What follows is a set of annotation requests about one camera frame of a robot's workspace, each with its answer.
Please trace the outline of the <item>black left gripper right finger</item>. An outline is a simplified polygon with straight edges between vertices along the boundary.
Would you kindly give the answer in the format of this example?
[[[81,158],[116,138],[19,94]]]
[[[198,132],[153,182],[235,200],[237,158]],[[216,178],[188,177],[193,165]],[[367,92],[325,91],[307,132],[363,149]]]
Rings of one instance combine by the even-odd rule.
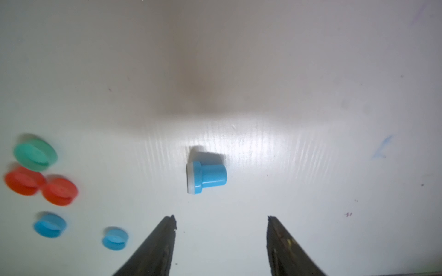
[[[268,217],[267,252],[273,276],[325,276],[275,216]]]

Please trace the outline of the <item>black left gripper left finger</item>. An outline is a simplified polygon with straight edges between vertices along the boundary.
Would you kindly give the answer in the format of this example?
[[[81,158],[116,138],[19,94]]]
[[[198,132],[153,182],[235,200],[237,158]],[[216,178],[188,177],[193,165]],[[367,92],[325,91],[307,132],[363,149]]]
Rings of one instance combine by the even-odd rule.
[[[176,230],[175,217],[164,217],[114,276],[168,276]]]

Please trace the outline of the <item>blue cap bottom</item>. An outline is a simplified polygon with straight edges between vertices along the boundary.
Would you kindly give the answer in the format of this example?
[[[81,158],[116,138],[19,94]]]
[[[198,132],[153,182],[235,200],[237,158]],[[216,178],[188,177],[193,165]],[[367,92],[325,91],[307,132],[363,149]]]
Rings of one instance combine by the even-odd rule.
[[[102,245],[109,250],[120,251],[125,249],[129,239],[128,233],[117,227],[108,227],[104,231]]]

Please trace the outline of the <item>blue stamp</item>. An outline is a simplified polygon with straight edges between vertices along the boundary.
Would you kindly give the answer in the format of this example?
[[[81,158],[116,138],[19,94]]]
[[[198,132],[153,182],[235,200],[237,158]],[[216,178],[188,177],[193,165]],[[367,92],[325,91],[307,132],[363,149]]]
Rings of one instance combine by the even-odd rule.
[[[227,183],[227,171],[223,164],[202,165],[189,162],[186,166],[188,194],[200,194],[203,189],[224,186]]]

